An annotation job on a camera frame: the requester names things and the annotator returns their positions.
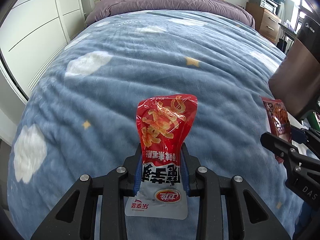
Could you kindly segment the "purple duvet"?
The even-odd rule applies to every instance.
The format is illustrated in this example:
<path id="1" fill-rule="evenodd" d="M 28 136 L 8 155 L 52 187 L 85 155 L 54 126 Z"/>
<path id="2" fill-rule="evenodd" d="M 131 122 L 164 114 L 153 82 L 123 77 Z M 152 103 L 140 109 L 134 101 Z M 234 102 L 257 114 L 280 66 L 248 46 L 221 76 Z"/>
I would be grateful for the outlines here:
<path id="1" fill-rule="evenodd" d="M 190 10 L 210 12 L 255 28 L 253 16 L 242 9 L 223 0 L 101 0 L 87 16 L 87 26 L 104 18 L 142 10 Z"/>

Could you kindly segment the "dark red snack packet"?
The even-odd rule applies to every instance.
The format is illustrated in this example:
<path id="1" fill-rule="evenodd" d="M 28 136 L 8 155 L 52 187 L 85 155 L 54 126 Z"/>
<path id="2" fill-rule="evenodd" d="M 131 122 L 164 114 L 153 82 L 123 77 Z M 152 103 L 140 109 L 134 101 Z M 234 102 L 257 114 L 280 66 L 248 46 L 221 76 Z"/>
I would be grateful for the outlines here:
<path id="1" fill-rule="evenodd" d="M 261 100 L 266 110 L 268 124 L 270 128 L 270 133 L 275 137 L 278 137 L 289 144 L 292 143 L 292 133 L 291 133 L 291 125 L 288 117 L 287 110 L 285 108 L 284 103 L 279 99 L 270 99 L 267 97 L 261 96 Z M 260 142 L 262 146 L 269 151 L 272 151 L 272 146 L 274 146 L 275 142 L 279 142 L 275 137 L 267 135 L 266 133 L 261 135 Z M 275 159 L 279 164 L 283 164 L 285 168 L 291 168 L 289 161 L 284 159 L 285 153 L 278 152 L 278 155 L 274 154 Z"/>

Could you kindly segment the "white wardrobe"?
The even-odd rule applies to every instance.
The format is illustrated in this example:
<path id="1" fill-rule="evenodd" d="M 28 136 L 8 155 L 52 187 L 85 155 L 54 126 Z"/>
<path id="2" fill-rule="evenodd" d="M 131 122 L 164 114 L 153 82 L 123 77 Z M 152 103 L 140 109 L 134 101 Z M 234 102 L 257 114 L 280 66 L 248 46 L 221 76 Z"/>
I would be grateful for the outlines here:
<path id="1" fill-rule="evenodd" d="M 25 98 L 84 28 L 81 0 L 17 0 L 1 26 L 1 52 Z"/>

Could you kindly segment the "brown black electric kettle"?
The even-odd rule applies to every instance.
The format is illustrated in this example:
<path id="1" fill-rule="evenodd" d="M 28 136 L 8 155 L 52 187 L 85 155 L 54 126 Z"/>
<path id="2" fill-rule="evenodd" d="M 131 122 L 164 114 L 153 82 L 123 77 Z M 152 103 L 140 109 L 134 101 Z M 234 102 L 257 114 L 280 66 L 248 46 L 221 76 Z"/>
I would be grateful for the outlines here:
<path id="1" fill-rule="evenodd" d="M 305 16 L 285 59 L 268 81 L 275 99 L 297 120 L 319 112 L 319 23 Z"/>

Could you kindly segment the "wooden drawer cabinet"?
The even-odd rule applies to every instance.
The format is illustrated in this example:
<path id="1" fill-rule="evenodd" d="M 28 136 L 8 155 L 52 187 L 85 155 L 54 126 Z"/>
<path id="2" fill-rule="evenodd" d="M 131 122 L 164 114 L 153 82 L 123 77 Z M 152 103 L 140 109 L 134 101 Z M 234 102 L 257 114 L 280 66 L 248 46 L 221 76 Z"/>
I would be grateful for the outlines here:
<path id="1" fill-rule="evenodd" d="M 247 2 L 245 10 L 253 16 L 256 31 L 264 38 L 276 44 L 281 19 L 255 3 Z"/>

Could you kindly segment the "grey printer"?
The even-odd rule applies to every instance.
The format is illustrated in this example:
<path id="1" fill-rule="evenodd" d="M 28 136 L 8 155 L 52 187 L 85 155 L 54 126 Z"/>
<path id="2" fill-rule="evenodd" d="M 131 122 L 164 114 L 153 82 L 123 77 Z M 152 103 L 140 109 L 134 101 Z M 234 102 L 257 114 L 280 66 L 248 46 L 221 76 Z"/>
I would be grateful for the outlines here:
<path id="1" fill-rule="evenodd" d="M 249 2 L 263 7 L 272 12 L 273 14 L 276 14 L 277 8 L 279 6 L 279 4 L 276 3 L 274 0 L 249 0 Z"/>

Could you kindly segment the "red white spicy snack packet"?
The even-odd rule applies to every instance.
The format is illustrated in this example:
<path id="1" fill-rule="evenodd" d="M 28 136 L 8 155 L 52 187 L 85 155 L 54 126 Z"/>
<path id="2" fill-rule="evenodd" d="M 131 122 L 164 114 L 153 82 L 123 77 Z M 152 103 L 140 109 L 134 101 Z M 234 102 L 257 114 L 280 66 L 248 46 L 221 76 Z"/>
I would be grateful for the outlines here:
<path id="1" fill-rule="evenodd" d="M 140 187 L 128 198 L 125 215 L 184 220 L 187 196 L 181 172 L 181 146 L 197 112 L 191 94 L 156 96 L 141 101 L 136 126 L 142 149 Z"/>

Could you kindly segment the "green tray box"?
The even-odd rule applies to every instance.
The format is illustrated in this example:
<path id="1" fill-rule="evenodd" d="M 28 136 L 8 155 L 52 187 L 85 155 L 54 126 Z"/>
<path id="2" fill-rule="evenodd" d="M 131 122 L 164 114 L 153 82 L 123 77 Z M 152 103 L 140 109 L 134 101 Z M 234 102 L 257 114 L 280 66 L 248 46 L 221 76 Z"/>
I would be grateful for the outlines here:
<path id="1" fill-rule="evenodd" d="M 320 131 L 320 127 L 319 127 L 319 120 L 317 118 L 317 113 L 316 112 L 311 112 L 308 117 L 307 120 L 309 122 L 309 125 L 311 128 Z"/>

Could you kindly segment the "blue cloud blanket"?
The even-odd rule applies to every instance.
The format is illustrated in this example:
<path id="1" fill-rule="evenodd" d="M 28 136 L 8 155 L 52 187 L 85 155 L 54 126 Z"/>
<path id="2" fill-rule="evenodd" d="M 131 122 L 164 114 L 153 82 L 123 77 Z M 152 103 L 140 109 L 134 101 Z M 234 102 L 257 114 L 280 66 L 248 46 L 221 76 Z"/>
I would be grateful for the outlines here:
<path id="1" fill-rule="evenodd" d="M 262 97 L 285 55 L 254 29 L 208 12 L 154 10 L 90 25 L 52 62 L 22 114 L 9 160 L 8 205 L 30 239 L 82 175 L 103 176 L 139 144 L 136 109 L 153 96 L 193 94 L 185 143 L 218 175 L 242 176 L 293 235 L 303 201 L 263 148 Z"/>

